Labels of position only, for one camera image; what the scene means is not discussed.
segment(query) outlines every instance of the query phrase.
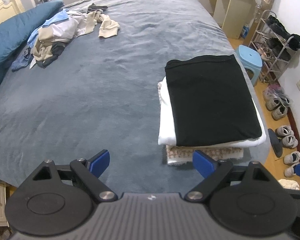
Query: patterned towel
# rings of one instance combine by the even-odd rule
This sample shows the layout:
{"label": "patterned towel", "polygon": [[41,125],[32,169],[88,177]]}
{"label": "patterned towel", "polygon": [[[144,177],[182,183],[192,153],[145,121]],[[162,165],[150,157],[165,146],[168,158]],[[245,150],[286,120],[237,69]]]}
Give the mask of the patterned towel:
{"label": "patterned towel", "polygon": [[243,158],[243,148],[178,147],[166,145],[168,165],[181,165],[192,162],[192,155],[195,150],[203,151],[214,160]]}

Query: light blue shirt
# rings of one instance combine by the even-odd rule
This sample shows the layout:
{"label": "light blue shirt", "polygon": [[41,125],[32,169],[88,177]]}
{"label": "light blue shirt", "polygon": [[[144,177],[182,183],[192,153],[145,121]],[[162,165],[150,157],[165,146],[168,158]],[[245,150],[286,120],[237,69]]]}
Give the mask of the light blue shirt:
{"label": "light blue shirt", "polygon": [[[69,9],[63,9],[61,12],[58,12],[57,14],[55,14],[52,18],[50,18],[49,20],[46,20],[44,22],[43,25],[41,25],[40,27],[42,28],[46,28],[48,26],[50,26],[53,23],[57,23],[57,22],[61,22],[61,21],[66,21],[69,20],[69,16],[67,14],[67,11]],[[38,34],[38,29],[40,28],[36,28],[30,35],[27,44],[30,48],[32,48],[34,46],[35,40],[37,39]]]}

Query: screw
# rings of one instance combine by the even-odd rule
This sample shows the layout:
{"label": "screw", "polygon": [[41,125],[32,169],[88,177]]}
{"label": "screw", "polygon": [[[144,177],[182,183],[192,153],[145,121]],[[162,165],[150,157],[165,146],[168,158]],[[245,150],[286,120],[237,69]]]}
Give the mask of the screw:
{"label": "screw", "polygon": [[99,197],[104,200],[109,200],[114,198],[114,193],[112,191],[103,191],[99,194]]}
{"label": "screw", "polygon": [[190,191],[187,196],[191,200],[199,200],[203,198],[203,194],[199,191]]}

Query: folded black shirt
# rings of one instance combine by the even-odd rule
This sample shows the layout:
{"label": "folded black shirt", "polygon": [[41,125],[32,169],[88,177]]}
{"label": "folded black shirt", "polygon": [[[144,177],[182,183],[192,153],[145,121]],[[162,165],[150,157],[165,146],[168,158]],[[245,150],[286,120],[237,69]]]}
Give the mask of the folded black shirt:
{"label": "folded black shirt", "polygon": [[256,109],[234,55],[174,59],[165,72],[177,146],[208,146],[261,136]]}

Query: dark slipper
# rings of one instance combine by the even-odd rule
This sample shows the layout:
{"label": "dark slipper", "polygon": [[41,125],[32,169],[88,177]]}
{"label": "dark slipper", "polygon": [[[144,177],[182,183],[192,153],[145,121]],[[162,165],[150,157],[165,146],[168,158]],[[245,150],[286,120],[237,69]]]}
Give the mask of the dark slipper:
{"label": "dark slipper", "polygon": [[277,137],[272,129],[268,129],[268,133],[274,154],[280,158],[282,156],[282,141]]}

